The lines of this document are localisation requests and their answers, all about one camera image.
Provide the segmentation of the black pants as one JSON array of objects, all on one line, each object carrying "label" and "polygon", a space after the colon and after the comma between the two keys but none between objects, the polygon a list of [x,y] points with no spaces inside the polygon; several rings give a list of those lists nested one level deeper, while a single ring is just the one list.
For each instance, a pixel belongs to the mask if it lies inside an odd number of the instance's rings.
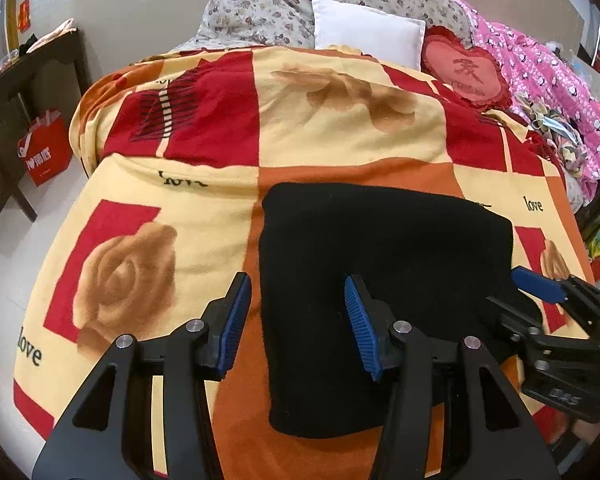
[{"label": "black pants", "polygon": [[372,296],[425,335],[515,352],[500,320],[535,302],[510,277],[514,230],[460,198],[344,183],[279,183],[264,196],[261,318],[272,427],[326,439],[380,426],[391,385],[366,372],[344,303],[358,274]]}]

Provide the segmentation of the colourful crumpled cloth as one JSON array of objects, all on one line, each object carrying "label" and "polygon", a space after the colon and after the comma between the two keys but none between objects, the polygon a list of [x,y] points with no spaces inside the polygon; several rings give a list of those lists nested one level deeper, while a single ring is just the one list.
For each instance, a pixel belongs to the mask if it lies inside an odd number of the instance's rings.
[{"label": "colourful crumpled cloth", "polygon": [[529,119],[531,128],[544,138],[547,146],[560,160],[562,168],[571,177],[580,180],[588,151],[579,131],[559,110],[549,108],[543,100],[531,101],[522,93],[517,93],[515,98]]}]

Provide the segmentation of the pink patterned quilt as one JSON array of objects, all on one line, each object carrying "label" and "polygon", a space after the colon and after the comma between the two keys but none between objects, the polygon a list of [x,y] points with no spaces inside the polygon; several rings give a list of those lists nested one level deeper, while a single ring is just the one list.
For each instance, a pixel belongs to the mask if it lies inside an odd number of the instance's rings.
[{"label": "pink patterned quilt", "polygon": [[600,181],[600,102],[586,82],[545,44],[507,25],[490,22],[468,2],[456,0],[466,12],[472,43],[500,64],[513,96],[544,103],[573,122],[584,144],[580,187],[584,202],[592,202]]}]

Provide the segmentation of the red heart-shaped cushion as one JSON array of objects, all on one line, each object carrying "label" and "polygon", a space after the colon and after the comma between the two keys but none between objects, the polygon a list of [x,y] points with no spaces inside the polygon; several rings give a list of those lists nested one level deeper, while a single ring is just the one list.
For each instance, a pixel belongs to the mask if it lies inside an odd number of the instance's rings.
[{"label": "red heart-shaped cushion", "polygon": [[500,64],[487,50],[466,48],[449,29],[432,26],[422,43],[422,69],[447,84],[475,110],[506,110],[513,104]]}]

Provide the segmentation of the yellow red orange love blanket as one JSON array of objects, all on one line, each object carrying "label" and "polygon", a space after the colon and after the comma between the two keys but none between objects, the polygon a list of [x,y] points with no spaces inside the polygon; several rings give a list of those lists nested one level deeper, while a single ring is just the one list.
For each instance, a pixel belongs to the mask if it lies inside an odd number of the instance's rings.
[{"label": "yellow red orange love blanket", "polygon": [[48,437],[115,336],[162,336],[253,269],[275,183],[466,198],[513,223],[513,264],[593,276],[566,174],[524,121],[344,49],[180,52],[87,90],[68,132],[87,174],[33,286],[14,402]]}]

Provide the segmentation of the red paper shopping bag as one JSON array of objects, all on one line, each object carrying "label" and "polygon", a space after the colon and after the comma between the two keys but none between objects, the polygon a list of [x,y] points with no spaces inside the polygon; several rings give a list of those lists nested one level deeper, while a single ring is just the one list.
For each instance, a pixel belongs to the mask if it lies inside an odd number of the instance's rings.
[{"label": "red paper shopping bag", "polygon": [[36,186],[65,171],[72,159],[68,129],[61,112],[49,108],[35,118],[17,143],[17,155]]}]

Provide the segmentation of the white pillow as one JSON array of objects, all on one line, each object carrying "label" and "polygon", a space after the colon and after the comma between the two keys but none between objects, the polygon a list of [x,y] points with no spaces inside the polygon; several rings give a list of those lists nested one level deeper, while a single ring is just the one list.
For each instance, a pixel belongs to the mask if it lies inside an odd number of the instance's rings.
[{"label": "white pillow", "polygon": [[317,49],[349,47],[381,61],[420,70],[426,24],[335,0],[311,0]]}]

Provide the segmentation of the dark wooden desk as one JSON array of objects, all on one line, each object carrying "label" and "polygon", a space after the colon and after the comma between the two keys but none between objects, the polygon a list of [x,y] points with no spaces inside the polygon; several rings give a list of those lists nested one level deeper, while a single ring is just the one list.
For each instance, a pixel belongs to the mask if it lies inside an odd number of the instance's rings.
[{"label": "dark wooden desk", "polygon": [[[51,62],[73,68],[79,95],[91,87],[92,77],[87,64],[84,35],[81,29],[53,39],[31,54],[20,58],[14,65],[0,73],[0,125],[14,120],[27,128],[38,114],[33,99],[32,84],[39,72]],[[33,222],[38,214],[19,188],[23,172],[12,168],[12,158],[0,151],[0,176],[3,182],[3,198],[16,202],[26,218]]]}]

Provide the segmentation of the grey floral quilt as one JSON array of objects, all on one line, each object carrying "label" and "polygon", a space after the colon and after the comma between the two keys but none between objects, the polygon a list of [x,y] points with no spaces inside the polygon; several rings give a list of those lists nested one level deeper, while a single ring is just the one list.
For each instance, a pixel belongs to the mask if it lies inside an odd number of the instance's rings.
[{"label": "grey floral quilt", "polygon": [[[456,0],[335,0],[417,18],[428,28],[449,29],[466,47],[471,26]],[[249,46],[314,46],[312,0],[209,0],[195,36],[178,51],[219,50]]]}]

